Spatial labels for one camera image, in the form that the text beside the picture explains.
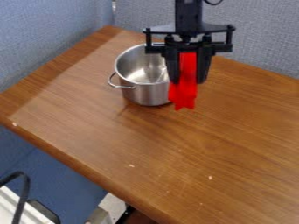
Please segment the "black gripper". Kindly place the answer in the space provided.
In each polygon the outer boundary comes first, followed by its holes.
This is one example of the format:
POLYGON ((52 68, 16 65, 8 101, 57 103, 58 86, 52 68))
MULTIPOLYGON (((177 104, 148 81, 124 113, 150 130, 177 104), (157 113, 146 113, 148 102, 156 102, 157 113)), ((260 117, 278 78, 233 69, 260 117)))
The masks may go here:
POLYGON ((209 24, 202 21, 202 4, 221 3, 209 0, 174 0, 173 22, 142 29, 146 53, 164 54, 169 81, 178 83, 178 53, 196 52, 196 82, 208 77, 210 58, 214 53, 232 52, 232 24, 209 24))

